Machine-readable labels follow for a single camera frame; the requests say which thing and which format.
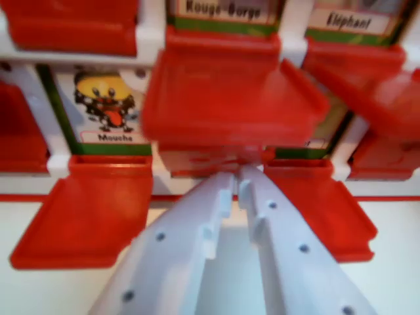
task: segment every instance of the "hole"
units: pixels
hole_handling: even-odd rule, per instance
[[[277,203],[275,201],[270,200],[268,202],[268,207],[271,209],[277,209]]]
[[[163,233],[163,232],[160,232],[160,233],[156,236],[156,240],[157,240],[158,242],[162,242],[165,238],[166,238],[166,235],[165,235],[165,233]]]
[[[139,78],[144,79],[146,77],[146,70],[144,70],[144,69],[137,69],[136,70],[136,75]]]
[[[343,307],[343,314],[344,315],[355,315],[355,311],[351,306],[344,306]]]
[[[0,62],[0,67],[2,70],[5,70],[7,72],[12,71],[12,66],[8,64],[7,62]]]
[[[124,303],[131,301],[133,298],[134,298],[134,291],[129,290],[129,291],[124,292],[123,294]]]
[[[302,244],[301,246],[299,246],[299,251],[305,254],[309,253],[309,246],[307,246],[307,244]]]

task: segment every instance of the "cartoon fly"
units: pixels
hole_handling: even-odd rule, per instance
[[[126,125],[126,116],[134,113],[134,98],[118,73],[79,72],[74,84],[75,103],[86,106],[89,119],[102,124],[100,130],[122,128],[125,133],[133,130]]]

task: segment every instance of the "red tongue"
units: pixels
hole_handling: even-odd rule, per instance
[[[111,122],[115,126],[120,126],[121,123],[123,122],[123,118],[118,112],[113,112],[111,110],[107,110],[107,111],[105,111],[105,114],[111,119]]]

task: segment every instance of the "red plastic flap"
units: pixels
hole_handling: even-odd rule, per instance
[[[326,159],[276,160],[264,168],[339,262],[368,261],[376,227],[332,171]]]
[[[1,0],[21,49],[135,56],[136,0]]]
[[[150,157],[72,157],[71,175],[57,182],[25,231],[13,267],[112,266],[146,225],[151,164]]]
[[[379,135],[420,140],[420,80],[402,70],[398,47],[310,42],[304,69],[371,123]]]
[[[149,139],[298,146],[323,120],[327,99],[292,63],[278,64],[275,37],[183,34],[169,36],[153,70],[142,113]]]
[[[420,142],[400,143],[369,130],[349,161],[352,179],[409,179],[420,167]]]
[[[0,172],[46,173],[48,149],[19,87],[0,82]]]

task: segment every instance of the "white plastic piece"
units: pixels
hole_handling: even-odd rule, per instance
[[[0,79],[22,91],[51,155],[47,163],[50,176],[68,176],[70,150],[33,64],[14,62],[10,67],[9,72],[0,71]]]
[[[213,175],[133,240],[90,315],[193,315],[206,259],[216,256],[234,176]]]
[[[420,68],[420,6],[417,8],[404,28],[399,44],[406,52],[406,62],[403,69],[414,71]]]
[[[287,0],[282,12],[278,34],[282,41],[280,60],[287,58],[300,68],[308,51],[306,29],[314,0]]]
[[[165,0],[139,0],[136,47],[139,64],[153,66],[158,53],[165,48]]]
[[[299,211],[254,167],[240,171],[239,203],[259,250],[268,315],[373,315]]]
[[[334,166],[333,179],[346,180],[350,175],[350,165],[347,163],[360,141],[369,129],[369,123],[360,116],[354,116],[339,143],[331,154],[331,162]]]
[[[46,63],[113,64],[116,66],[152,67],[159,50],[165,47],[165,0],[139,0],[138,9],[138,25],[135,31],[137,55],[134,57],[21,51],[15,47],[7,27],[7,17],[0,9],[0,58]]]

